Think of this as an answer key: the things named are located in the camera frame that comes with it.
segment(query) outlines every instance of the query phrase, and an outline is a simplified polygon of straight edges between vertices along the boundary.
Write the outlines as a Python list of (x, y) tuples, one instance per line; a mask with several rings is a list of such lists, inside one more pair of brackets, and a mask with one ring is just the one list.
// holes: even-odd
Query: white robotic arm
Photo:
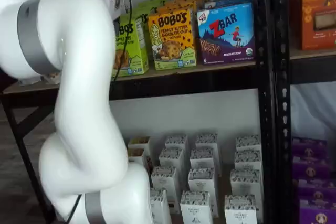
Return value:
[(116, 36), (106, 3), (0, 1), (0, 67), (20, 79), (62, 70), (57, 131), (39, 160), (49, 200), (67, 219), (84, 196), (71, 223), (152, 223), (147, 172), (128, 164), (110, 112)]

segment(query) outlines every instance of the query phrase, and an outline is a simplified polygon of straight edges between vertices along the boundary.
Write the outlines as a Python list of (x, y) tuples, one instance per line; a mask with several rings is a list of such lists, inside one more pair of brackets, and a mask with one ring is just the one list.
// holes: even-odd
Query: white tea box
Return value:
[(225, 195), (225, 219), (228, 224), (257, 224), (256, 205), (253, 195)]
[(213, 151), (214, 150), (212, 148), (208, 147), (200, 147), (191, 150), (191, 168), (214, 168), (215, 174), (217, 174)]
[(252, 169), (260, 171), (261, 178), (261, 193), (264, 198), (264, 185), (263, 185), (263, 164), (261, 160), (261, 153), (257, 150), (243, 150), (236, 151), (235, 153), (235, 168), (236, 169)]
[(153, 152), (153, 143), (149, 136), (132, 138), (128, 143), (128, 149), (143, 149), (147, 159), (147, 166), (150, 173), (155, 164), (155, 156)]
[(215, 218), (219, 217), (218, 187), (215, 170), (213, 168), (190, 169), (188, 181), (190, 191), (208, 191), (210, 193), (212, 216)]
[(212, 148), (213, 154), (214, 154), (214, 159), (215, 159), (215, 165), (216, 165), (216, 170), (219, 174), (219, 176), (222, 176), (222, 154), (221, 154), (221, 149), (220, 146), (217, 142), (218, 139), (218, 134), (213, 134), (213, 133), (204, 133), (200, 134), (196, 138), (196, 148), (199, 147), (209, 147)]
[(257, 220), (264, 223), (263, 197), (261, 193), (261, 176), (259, 170), (233, 169), (230, 173), (233, 195), (254, 195), (257, 207)]
[(172, 224), (166, 190), (151, 188), (150, 196), (154, 224)]
[(164, 148), (159, 155), (160, 164), (162, 167), (175, 166), (179, 174), (180, 185), (182, 190), (187, 189), (187, 171), (185, 167), (184, 152), (181, 148), (170, 147)]
[(154, 188), (166, 189), (170, 213), (179, 214), (181, 190), (176, 167), (156, 166), (154, 167), (151, 178)]
[(213, 224), (209, 192), (183, 191), (181, 212), (184, 224)]

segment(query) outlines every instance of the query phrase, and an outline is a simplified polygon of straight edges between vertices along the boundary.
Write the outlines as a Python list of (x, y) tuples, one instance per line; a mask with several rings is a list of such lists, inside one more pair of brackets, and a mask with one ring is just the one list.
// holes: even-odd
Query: floor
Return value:
[[(15, 110), (16, 120), (25, 118), (32, 109)], [(54, 131), (52, 116), (41, 122), (25, 138), (33, 167), (38, 173), (38, 155), (44, 140)], [(0, 223), (45, 223), (33, 188), (15, 144), (6, 115), (0, 105)]]

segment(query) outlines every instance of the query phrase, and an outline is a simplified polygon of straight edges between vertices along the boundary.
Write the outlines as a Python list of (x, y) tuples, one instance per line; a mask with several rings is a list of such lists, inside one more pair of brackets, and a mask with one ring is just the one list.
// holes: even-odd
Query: purple box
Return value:
[(326, 159), (327, 142), (326, 140), (293, 137), (292, 154), (293, 156), (311, 156)]
[(335, 179), (299, 179), (298, 183), (299, 197), (336, 201)]
[(330, 165), (327, 159), (314, 157), (293, 157), (293, 178), (330, 178)]
[(300, 224), (336, 223), (336, 200), (300, 200)]

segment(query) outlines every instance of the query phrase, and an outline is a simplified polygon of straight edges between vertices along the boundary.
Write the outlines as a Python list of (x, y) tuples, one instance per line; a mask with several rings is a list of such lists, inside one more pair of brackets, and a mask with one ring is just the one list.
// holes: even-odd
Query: yellow box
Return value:
[(156, 70), (196, 65), (195, 22), (192, 8), (179, 8), (149, 16)]

